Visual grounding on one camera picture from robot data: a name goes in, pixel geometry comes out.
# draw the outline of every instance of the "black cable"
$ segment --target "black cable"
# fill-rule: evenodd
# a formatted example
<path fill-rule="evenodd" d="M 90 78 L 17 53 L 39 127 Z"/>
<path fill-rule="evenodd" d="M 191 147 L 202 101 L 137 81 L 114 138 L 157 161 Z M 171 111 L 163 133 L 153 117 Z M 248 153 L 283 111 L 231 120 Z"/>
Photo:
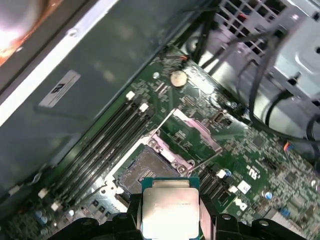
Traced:
<path fill-rule="evenodd" d="M 320 121 L 320 115 L 316 114 L 314 115 L 308 122 L 308 124 L 306 125 L 306 137 L 308 140 L 315 140 L 315 136 L 314 136 L 314 126 L 315 123 Z M 314 153 L 314 163 L 318 162 L 319 158 L 320 158 L 320 150 L 318 148 L 318 146 L 316 144 L 311 144 L 312 149 L 313 149 L 313 153 Z"/>
<path fill-rule="evenodd" d="M 206 7 L 206 8 L 192 8 L 192 9 L 187 9 L 179 12 L 178 14 L 182 13 L 191 13 L 191 12 L 199 12 L 199 13 L 204 13 L 204 12 L 215 12 L 219 10 L 220 7 Z M 205 20 L 205 14 L 201 14 L 198 16 L 191 24 L 190 26 L 173 42 L 173 45 L 177 46 L 178 48 L 181 48 L 184 43 L 191 37 L 191 35 L 199 28 L 201 23 Z"/>
<path fill-rule="evenodd" d="M 220 52 L 219 52 L 219 54 L 215 54 L 208 61 L 206 61 L 201 67 L 204 68 L 204 66 L 207 65 L 209 62 L 210 63 L 208 65 L 210 65 L 216 59 L 218 59 L 218 57 L 220 57 L 222 55 L 222 57 L 219 59 L 219 61 L 208 72 L 208 74 L 211 76 L 221 67 L 221 65 L 230 56 L 230 54 L 232 54 L 234 52 L 234 50 L 237 48 L 237 44 L 238 43 L 246 43 L 246 42 L 256 41 L 258 39 L 267 38 L 268 36 L 270 36 L 270 34 L 271 34 L 271 32 L 266 31 L 266 32 L 261 32 L 261 33 L 258 33 L 258 34 L 252 34 L 252 35 L 249 35 L 249 36 L 244 36 L 244 37 L 235 38 L 233 40 L 230 40 L 227 43 L 227 48 L 226 49 L 219 49 L 218 50 L 218 52 L 221 51 L 221 54 L 220 54 Z"/>
<path fill-rule="evenodd" d="M 243 102 L 242 98 L 241 98 L 241 94 L 240 94 L 240 88 L 241 88 L 241 80 L 242 80 L 242 75 L 244 74 L 244 72 L 251 66 L 251 64 L 254 64 L 256 66 L 258 66 L 258 63 L 256 60 L 251 59 L 250 61 L 248 61 L 243 68 L 239 71 L 239 73 L 237 74 L 237 79 L 236 79 L 236 84 L 235 84 L 235 91 L 236 91 L 236 96 L 238 98 L 239 101 Z"/>
<path fill-rule="evenodd" d="M 203 23 L 201 34 L 200 34 L 200 36 L 198 38 L 198 42 L 197 42 L 196 48 L 195 48 L 194 52 L 191 55 L 192 60 L 196 64 L 198 64 L 200 62 L 200 59 L 201 59 L 202 55 L 206 51 L 207 44 L 208 44 L 209 33 L 210 33 L 210 30 L 211 30 L 211 25 L 214 22 L 215 14 L 216 14 L 216 11 L 213 12 L 213 14 L 211 12 L 205 12 L 204 13 L 205 21 Z"/>
<path fill-rule="evenodd" d="M 278 103 L 280 103 L 282 100 L 286 100 L 288 98 L 291 98 L 292 96 L 293 96 L 293 94 L 286 89 L 286 90 L 281 91 L 275 97 L 275 100 L 272 102 L 268 111 L 266 112 L 265 120 L 264 120 L 265 125 L 267 125 L 269 127 L 270 117 L 271 117 L 271 114 L 272 114 L 273 110 L 275 109 L 276 105 L 278 105 Z"/>
<path fill-rule="evenodd" d="M 257 95 L 258 95 L 258 89 L 259 89 L 260 83 L 263 80 L 264 74 L 268 68 L 268 65 L 269 65 L 271 59 L 274 56 L 276 56 L 276 52 L 277 52 L 276 45 L 278 44 L 278 42 L 279 42 L 279 40 L 276 38 L 272 38 L 271 40 L 268 41 L 267 51 L 264 55 L 264 58 L 261 59 L 260 65 L 256 71 L 254 80 L 252 82 L 252 87 L 251 87 L 250 94 L 249 94 L 249 117 L 250 117 L 250 120 L 252 121 L 253 125 L 257 129 L 261 129 L 261 130 L 265 131 L 266 133 L 276 135 L 280 138 L 284 138 L 284 139 L 287 139 L 292 142 L 317 144 L 318 145 L 318 144 L 320 144 L 320 140 L 304 139 L 304 138 L 288 135 L 283 132 L 279 132 L 277 130 L 274 130 L 274 129 L 268 127 L 267 125 L 265 125 L 263 122 L 261 122 L 258 118 L 256 118 L 256 116 L 254 114 L 255 102 L 256 102 Z"/>

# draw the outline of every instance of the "motherboard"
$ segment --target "motherboard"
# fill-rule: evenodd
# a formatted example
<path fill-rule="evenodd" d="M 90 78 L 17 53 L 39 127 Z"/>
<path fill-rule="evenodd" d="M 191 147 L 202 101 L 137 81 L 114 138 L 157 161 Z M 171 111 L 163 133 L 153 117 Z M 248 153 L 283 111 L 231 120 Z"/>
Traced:
<path fill-rule="evenodd" d="M 145 177 L 193 176 L 220 212 L 320 240 L 320 179 L 292 148 L 255 129 L 245 105 L 167 49 L 43 179 L 32 204 L 1 226 L 12 239 L 47 239 L 79 218 L 102 224 L 125 212 Z"/>

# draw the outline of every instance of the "white label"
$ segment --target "white label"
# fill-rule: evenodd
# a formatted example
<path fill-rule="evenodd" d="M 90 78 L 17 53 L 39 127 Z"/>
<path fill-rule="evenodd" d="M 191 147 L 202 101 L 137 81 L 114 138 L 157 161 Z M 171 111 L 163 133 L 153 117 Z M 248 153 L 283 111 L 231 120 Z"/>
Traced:
<path fill-rule="evenodd" d="M 39 106 L 53 108 L 57 102 L 67 93 L 67 91 L 78 81 L 80 74 L 70 70 L 64 77 L 52 88 L 52 90 L 39 103 Z"/>
<path fill-rule="evenodd" d="M 246 166 L 246 168 L 249 170 L 249 176 L 252 177 L 254 180 L 260 178 L 260 174 L 253 167 L 251 168 L 250 166 Z"/>
<path fill-rule="evenodd" d="M 239 206 L 239 208 L 241 209 L 241 211 L 246 210 L 247 207 L 248 207 L 248 205 L 245 204 L 244 202 L 242 202 L 241 199 L 239 199 L 239 198 L 236 198 L 236 199 L 234 200 L 234 203 L 235 203 L 236 206 Z"/>
<path fill-rule="evenodd" d="M 243 194 L 247 194 L 247 192 L 250 190 L 251 186 L 246 183 L 246 181 L 242 180 L 239 185 L 237 186 L 237 188 L 243 193 Z"/>

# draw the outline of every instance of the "chip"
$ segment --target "chip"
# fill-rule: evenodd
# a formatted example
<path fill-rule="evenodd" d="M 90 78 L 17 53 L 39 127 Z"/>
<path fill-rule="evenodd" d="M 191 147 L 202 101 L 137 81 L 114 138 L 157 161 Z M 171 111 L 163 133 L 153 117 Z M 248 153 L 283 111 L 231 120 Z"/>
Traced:
<path fill-rule="evenodd" d="M 284 180 L 289 184 L 293 184 L 296 181 L 296 174 L 291 171 L 287 176 L 284 177 Z"/>
<path fill-rule="evenodd" d="M 255 139 L 253 139 L 252 143 L 260 149 L 265 144 L 265 139 L 261 136 L 256 136 Z"/>

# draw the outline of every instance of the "ram slot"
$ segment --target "ram slot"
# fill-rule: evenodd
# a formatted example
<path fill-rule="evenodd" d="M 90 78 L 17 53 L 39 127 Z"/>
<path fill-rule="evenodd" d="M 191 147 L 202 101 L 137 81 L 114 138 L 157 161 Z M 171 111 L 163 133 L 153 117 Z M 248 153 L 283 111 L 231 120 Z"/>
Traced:
<path fill-rule="evenodd" d="M 213 177 L 208 174 L 208 177 L 203 179 L 203 181 L 200 184 L 200 192 L 203 193 L 203 191 L 209 188 L 210 185 L 212 184 L 212 181 L 213 181 Z"/>
<path fill-rule="evenodd" d="M 201 193 L 210 195 L 213 191 L 216 190 L 219 184 L 220 184 L 219 180 L 217 178 L 213 178 L 210 183 L 210 186 L 204 189 Z"/>
<path fill-rule="evenodd" d="M 209 197 L 211 198 L 211 200 L 213 200 L 216 196 L 221 195 L 221 190 L 224 190 L 224 186 L 222 184 L 217 185 L 217 187 L 215 189 L 213 189 L 210 193 L 208 193 Z"/>
<path fill-rule="evenodd" d="M 81 183 L 85 179 L 89 177 L 89 175 L 99 167 L 100 164 L 103 163 L 104 159 L 114 149 L 114 147 L 118 144 L 119 141 L 121 141 L 122 137 L 127 133 L 127 131 L 133 126 L 133 124 L 137 121 L 137 118 L 139 117 L 138 112 L 136 111 L 134 115 L 131 116 L 131 118 L 126 119 L 127 122 L 123 125 L 115 126 L 113 129 L 115 131 L 115 135 L 113 135 L 111 138 L 106 137 L 104 144 L 101 144 L 101 146 L 97 149 L 95 155 L 91 155 L 87 162 L 89 164 L 85 164 L 83 166 L 82 172 L 83 174 L 80 174 L 78 178 L 72 178 L 64 187 L 64 191 L 67 192 L 64 194 L 61 199 L 66 199 L 69 195 L 68 190 L 74 190 L 79 187 Z"/>
<path fill-rule="evenodd" d="M 108 148 L 108 144 L 112 143 L 113 138 L 117 138 L 116 134 L 121 132 L 121 127 L 123 126 L 125 121 L 128 121 L 128 118 L 131 119 L 130 117 L 136 114 L 135 109 L 131 108 L 128 112 L 126 112 L 124 115 L 121 116 L 121 119 L 117 121 L 116 124 L 112 125 L 112 129 L 110 132 L 108 132 L 105 137 L 103 138 L 102 141 L 99 142 L 99 144 L 96 146 L 95 150 L 92 151 L 86 158 L 82 161 L 81 164 L 78 165 L 77 169 L 69 175 L 64 181 L 63 184 L 60 185 L 58 189 L 56 189 L 54 192 L 55 193 L 61 193 L 68 188 L 76 179 L 80 178 L 83 174 L 87 172 L 88 166 L 91 166 L 94 164 L 96 161 L 99 159 L 98 156 L 100 155 L 100 152 L 104 148 Z"/>
<path fill-rule="evenodd" d="M 87 156 L 91 151 L 92 148 L 98 145 L 104 138 L 103 136 L 112 129 L 114 123 L 121 119 L 121 115 L 129 110 L 128 106 L 130 106 L 131 101 L 124 102 L 119 109 L 106 121 L 106 123 L 102 126 L 99 132 L 92 138 L 90 141 L 81 149 L 81 151 L 75 156 L 74 160 L 62 171 L 59 176 L 60 179 L 54 184 L 52 190 L 56 191 L 68 178 L 70 175 L 73 174 L 72 169 L 77 168 L 80 164 L 85 162 L 85 156 Z"/>
<path fill-rule="evenodd" d="M 68 206 L 74 205 L 77 200 L 82 197 L 83 194 L 86 193 L 88 188 L 92 186 L 96 180 L 107 170 L 110 164 L 119 157 L 119 154 L 123 151 L 123 149 L 137 136 L 140 134 L 141 130 L 147 124 L 151 117 L 149 115 L 145 115 L 142 121 L 137 121 L 135 124 L 132 125 L 132 129 L 134 133 L 129 130 L 127 131 L 128 134 L 124 136 L 124 139 L 113 149 L 112 153 L 107 157 L 107 160 L 104 161 L 103 165 L 95 172 L 90 179 L 79 189 L 77 193 L 72 197 L 70 201 L 68 201 Z"/>
<path fill-rule="evenodd" d="M 202 181 L 205 177 L 207 177 L 208 175 L 210 175 L 210 174 L 208 173 L 208 170 L 207 170 L 206 168 L 203 169 L 202 172 L 199 174 L 200 183 L 201 183 L 201 181 Z"/>

